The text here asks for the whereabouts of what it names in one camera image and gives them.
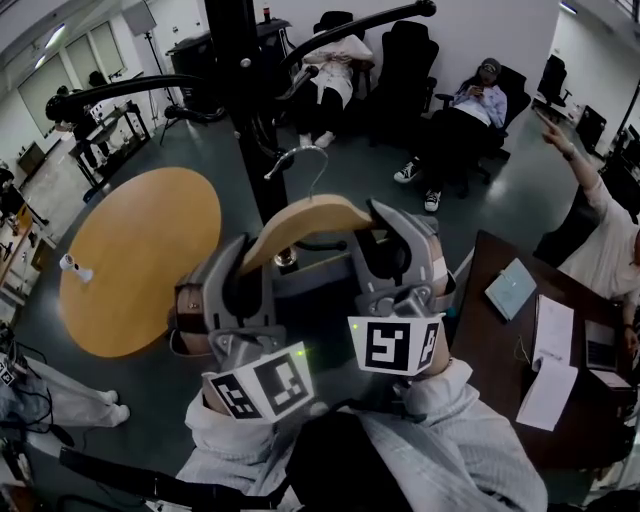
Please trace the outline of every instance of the window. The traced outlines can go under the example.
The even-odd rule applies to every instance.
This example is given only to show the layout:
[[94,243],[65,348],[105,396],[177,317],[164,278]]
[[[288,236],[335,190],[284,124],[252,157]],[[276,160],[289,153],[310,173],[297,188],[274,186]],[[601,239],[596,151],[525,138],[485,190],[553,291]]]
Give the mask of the window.
[[94,71],[99,71],[99,68],[91,52],[89,38],[82,36],[80,39],[71,43],[67,46],[67,54],[69,55],[69,60],[71,60],[71,65],[76,75],[78,75],[82,89],[90,89],[89,75]]
[[62,60],[59,55],[56,55],[40,66],[18,87],[18,92],[29,109],[31,117],[45,137],[55,124],[47,118],[45,107],[61,85],[66,85],[69,90],[73,89]]
[[116,41],[113,38],[109,22],[103,23],[99,27],[94,28],[91,31],[91,35],[93,36],[96,50],[107,75],[111,76],[122,70],[124,68],[124,64],[122,63],[120,52],[116,46]]

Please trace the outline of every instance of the white jacket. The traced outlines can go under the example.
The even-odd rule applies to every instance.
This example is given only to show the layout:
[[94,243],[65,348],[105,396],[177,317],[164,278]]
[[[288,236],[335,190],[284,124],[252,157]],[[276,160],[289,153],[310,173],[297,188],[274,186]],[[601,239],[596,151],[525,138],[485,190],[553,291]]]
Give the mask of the white jacket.
[[[416,382],[405,396],[420,424],[358,412],[367,435],[394,475],[413,510],[547,510],[544,484],[509,421],[478,400],[462,361]],[[244,425],[203,406],[202,393],[189,405],[186,424],[196,448],[178,474],[188,482],[218,483],[265,496],[285,476],[293,440],[284,429]],[[278,510],[295,510],[285,495]]]
[[329,55],[339,55],[353,60],[372,61],[373,53],[356,36],[350,35],[339,41],[329,43],[325,46],[305,55],[304,61],[314,65],[319,69],[318,76],[311,81],[318,86],[318,104],[322,103],[325,88],[334,89],[342,98],[342,108],[347,106],[353,95],[351,77],[353,69],[350,64],[337,62],[330,59]]

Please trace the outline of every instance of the dark desk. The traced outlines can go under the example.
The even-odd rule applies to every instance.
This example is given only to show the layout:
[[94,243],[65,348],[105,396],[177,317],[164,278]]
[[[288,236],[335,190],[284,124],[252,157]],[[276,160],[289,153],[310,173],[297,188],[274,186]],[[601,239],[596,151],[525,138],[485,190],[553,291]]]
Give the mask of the dark desk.
[[[140,136],[140,134],[134,129],[133,123],[129,118],[130,114],[133,114],[137,117],[144,136]],[[103,179],[101,181],[98,182],[93,177],[89,168],[82,161],[83,148],[82,145],[78,143],[78,141],[76,141],[74,147],[71,148],[71,151],[69,151],[69,155],[76,159],[80,171],[91,185],[91,189],[89,189],[89,191],[84,196],[85,202],[88,202],[95,195],[95,193],[107,183],[111,175],[117,170],[120,165],[122,165],[122,163],[124,163],[129,157],[131,157],[147,141],[151,139],[149,131],[147,130],[147,127],[142,120],[142,116],[140,115],[140,108],[138,107],[138,105],[129,100],[124,105],[115,108],[106,117],[98,121],[98,126],[87,136],[87,140],[91,144],[99,144],[101,142],[104,142],[104,140],[109,138],[110,133],[117,128],[118,121],[123,117],[127,121],[127,125],[129,126],[129,130],[131,130],[132,137],[128,142],[123,144],[116,153],[113,153],[109,157],[109,161],[111,162],[108,161],[106,166],[102,166],[102,168],[100,168],[99,172],[103,175]]]
[[[484,291],[516,257],[538,287],[516,317],[505,323]],[[522,336],[527,354],[532,354],[538,294],[575,311],[571,365],[581,370],[553,432],[515,422],[535,374],[526,362],[515,359],[514,348],[518,336]],[[538,469],[602,468],[625,456],[618,414],[620,405],[627,405],[632,394],[614,394],[583,365],[584,320],[610,326],[620,322],[620,312],[609,301],[511,244],[480,231],[461,311],[452,354],[473,368],[470,384],[480,391],[482,401],[511,421]]]

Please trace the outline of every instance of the sneaker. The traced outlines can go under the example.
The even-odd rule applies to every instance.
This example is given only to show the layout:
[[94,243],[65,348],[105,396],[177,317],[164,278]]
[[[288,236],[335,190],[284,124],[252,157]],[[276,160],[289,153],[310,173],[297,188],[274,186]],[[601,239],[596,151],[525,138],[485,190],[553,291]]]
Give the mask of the sneaker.
[[398,183],[402,183],[405,185],[413,181],[413,179],[420,174],[420,167],[415,160],[411,160],[407,165],[405,165],[401,170],[393,175],[393,179]]
[[424,209],[428,212],[435,212],[438,210],[438,206],[440,206],[440,196],[442,192],[432,192],[429,190],[427,195],[424,197]]
[[116,419],[115,425],[120,425],[120,423],[124,423],[131,416],[131,410],[126,405],[112,405],[111,407],[115,407],[114,417]]
[[322,149],[328,148],[335,138],[336,136],[332,132],[326,132],[316,140],[316,146]]
[[312,146],[313,145],[313,141],[311,140],[311,134],[310,133],[304,133],[302,135],[300,135],[300,147],[302,146]]
[[113,389],[111,391],[98,391],[98,393],[100,393],[102,399],[108,404],[118,403],[118,400],[120,398],[118,396],[118,392]]

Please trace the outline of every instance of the person using phone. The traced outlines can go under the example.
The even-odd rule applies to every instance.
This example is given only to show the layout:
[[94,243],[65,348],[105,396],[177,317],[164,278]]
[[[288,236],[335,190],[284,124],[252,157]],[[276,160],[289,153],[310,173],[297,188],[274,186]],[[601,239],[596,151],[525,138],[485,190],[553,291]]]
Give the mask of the person using phone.
[[444,173],[463,172],[477,158],[489,127],[504,125],[507,96],[497,83],[501,70],[496,59],[485,59],[476,74],[460,86],[451,108],[434,115],[429,142],[419,141],[413,159],[394,174],[398,183],[409,183],[428,165],[424,180],[426,211],[438,210]]

